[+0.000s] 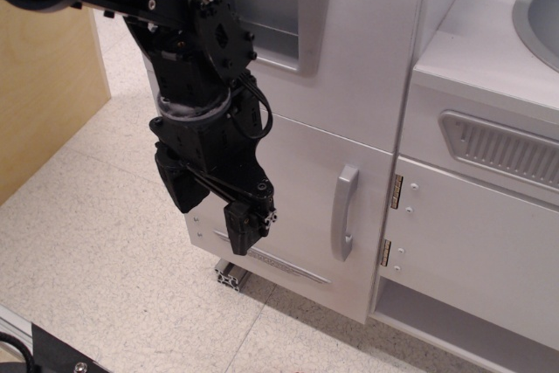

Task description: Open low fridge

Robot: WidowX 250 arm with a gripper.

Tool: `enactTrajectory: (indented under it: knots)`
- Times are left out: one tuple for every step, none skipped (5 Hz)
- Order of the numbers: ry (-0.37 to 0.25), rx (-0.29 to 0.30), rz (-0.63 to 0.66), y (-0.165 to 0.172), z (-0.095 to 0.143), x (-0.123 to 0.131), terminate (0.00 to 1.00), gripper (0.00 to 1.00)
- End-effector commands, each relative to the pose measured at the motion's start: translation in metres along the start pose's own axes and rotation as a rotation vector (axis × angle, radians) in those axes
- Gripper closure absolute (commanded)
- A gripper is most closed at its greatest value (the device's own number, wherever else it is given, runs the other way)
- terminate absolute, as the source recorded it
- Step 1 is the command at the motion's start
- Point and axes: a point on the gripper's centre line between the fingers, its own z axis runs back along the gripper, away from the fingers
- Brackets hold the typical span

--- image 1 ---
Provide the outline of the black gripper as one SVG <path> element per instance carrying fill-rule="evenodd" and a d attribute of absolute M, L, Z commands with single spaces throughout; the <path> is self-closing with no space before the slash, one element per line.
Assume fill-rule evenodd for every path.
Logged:
<path fill-rule="evenodd" d="M 158 139 L 155 163 L 175 206 L 187 214 L 210 193 L 224 199 L 232 252 L 245 256 L 276 219 L 273 186 L 256 159 L 264 135 L 258 97 L 240 87 L 216 119 L 189 124 L 162 114 L 149 128 Z"/>

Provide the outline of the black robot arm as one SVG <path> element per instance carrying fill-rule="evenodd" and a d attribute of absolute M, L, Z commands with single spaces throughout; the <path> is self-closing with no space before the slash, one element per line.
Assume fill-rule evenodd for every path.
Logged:
<path fill-rule="evenodd" d="M 225 201 L 233 252 L 244 255 L 276 218 L 274 188 L 256 148 L 273 125 L 249 71 L 254 36 L 225 0 L 5 0 L 53 12 L 90 6 L 121 15 L 152 65 L 159 114 L 155 161 L 176 207 L 188 213 L 209 194 Z"/>

